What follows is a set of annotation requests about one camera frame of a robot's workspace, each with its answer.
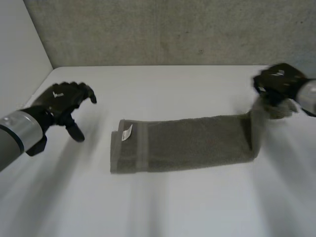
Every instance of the black glove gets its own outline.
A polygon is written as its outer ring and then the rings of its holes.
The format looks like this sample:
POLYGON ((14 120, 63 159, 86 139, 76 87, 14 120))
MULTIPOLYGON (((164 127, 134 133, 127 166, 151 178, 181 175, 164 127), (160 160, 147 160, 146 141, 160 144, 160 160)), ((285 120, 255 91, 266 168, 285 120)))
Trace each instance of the black glove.
POLYGON ((22 110, 34 117, 43 130, 42 140, 27 153, 33 156, 44 150, 47 141, 45 133, 52 125, 65 126, 74 140, 83 142, 84 135, 71 113, 87 98, 90 98, 93 104, 97 103, 94 92, 88 85, 64 82, 52 85, 34 101, 31 107, 22 110))
POLYGON ((295 100, 298 90, 309 79, 296 68, 280 63, 263 70, 253 78, 254 87, 272 106, 285 99, 295 100))

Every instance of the white tabletop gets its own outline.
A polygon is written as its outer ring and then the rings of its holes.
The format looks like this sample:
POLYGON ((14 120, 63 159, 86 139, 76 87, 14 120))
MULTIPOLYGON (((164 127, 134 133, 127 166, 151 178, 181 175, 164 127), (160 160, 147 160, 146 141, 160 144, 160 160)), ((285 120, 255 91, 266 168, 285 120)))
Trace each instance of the white tabletop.
POLYGON ((263 66, 69 67, 53 83, 85 82, 74 118, 85 134, 47 132, 45 151, 0 173, 1 237, 315 236, 316 120, 272 121, 252 163, 165 173, 110 174, 120 119, 172 120, 247 112, 263 66))

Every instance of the gray cylinder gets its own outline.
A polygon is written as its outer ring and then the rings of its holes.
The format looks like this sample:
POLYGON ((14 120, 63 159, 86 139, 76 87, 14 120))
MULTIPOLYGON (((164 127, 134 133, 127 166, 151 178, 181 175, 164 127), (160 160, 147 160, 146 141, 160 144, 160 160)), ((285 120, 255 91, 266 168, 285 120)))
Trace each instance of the gray cylinder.
POLYGON ((9 133, 0 129, 0 171, 14 162, 21 155, 21 150, 9 133))

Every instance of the folded towel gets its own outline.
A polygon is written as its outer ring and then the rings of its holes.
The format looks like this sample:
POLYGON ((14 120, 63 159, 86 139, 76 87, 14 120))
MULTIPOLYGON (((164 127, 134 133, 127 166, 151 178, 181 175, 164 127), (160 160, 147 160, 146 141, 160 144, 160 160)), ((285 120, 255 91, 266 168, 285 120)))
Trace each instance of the folded towel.
POLYGON ((296 112, 285 100, 271 107, 258 98, 242 115, 172 121, 121 120, 111 137, 111 173, 161 172, 249 162, 257 157, 267 120, 296 112), (130 126, 132 132, 122 141, 130 126))

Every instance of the white label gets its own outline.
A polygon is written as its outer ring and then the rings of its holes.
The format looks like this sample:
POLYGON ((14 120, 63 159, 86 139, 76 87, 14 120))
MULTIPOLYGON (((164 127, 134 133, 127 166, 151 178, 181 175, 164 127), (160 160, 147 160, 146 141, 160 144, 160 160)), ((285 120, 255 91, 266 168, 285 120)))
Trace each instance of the white label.
POLYGON ((122 141, 125 141, 127 138, 130 137, 130 134, 132 133, 132 127, 133 127, 133 125, 131 125, 128 130, 125 130, 123 132, 122 141))

